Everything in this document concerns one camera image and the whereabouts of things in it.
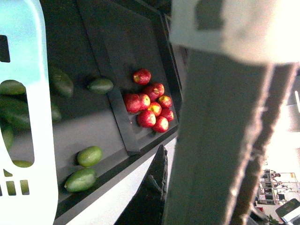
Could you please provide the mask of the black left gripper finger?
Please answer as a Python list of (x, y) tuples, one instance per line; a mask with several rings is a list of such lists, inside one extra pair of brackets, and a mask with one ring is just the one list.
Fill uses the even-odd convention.
[(116, 225), (161, 225), (167, 196), (168, 157), (160, 145), (137, 192)]

